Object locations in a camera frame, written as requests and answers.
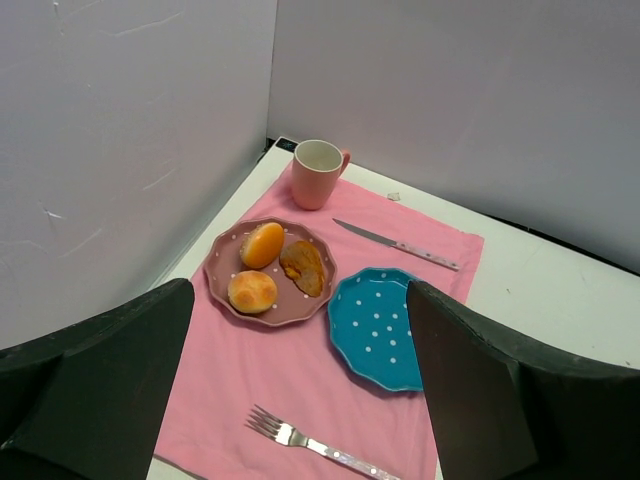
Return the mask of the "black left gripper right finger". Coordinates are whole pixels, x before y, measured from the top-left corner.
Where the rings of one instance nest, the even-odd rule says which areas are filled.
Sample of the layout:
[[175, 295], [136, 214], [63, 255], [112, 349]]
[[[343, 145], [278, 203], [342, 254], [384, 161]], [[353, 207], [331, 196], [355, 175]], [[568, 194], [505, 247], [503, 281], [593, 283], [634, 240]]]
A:
[[447, 479], [635, 479], [639, 373], [542, 343], [423, 281], [407, 306]]

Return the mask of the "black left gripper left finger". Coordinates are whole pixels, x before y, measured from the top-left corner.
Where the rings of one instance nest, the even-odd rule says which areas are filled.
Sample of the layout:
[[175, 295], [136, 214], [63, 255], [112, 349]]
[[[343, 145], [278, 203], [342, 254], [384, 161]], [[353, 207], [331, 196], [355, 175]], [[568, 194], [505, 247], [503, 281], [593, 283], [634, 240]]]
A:
[[2, 350], [2, 478], [145, 478], [194, 301], [171, 280]]

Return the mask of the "brown bread piece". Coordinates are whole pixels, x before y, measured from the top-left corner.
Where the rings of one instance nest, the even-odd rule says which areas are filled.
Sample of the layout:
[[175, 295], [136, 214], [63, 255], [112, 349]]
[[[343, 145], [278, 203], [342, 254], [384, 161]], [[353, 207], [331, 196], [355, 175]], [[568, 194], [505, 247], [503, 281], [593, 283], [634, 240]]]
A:
[[308, 241], [299, 240], [280, 253], [280, 265], [297, 288], [310, 297], [322, 294], [325, 274], [318, 249]]

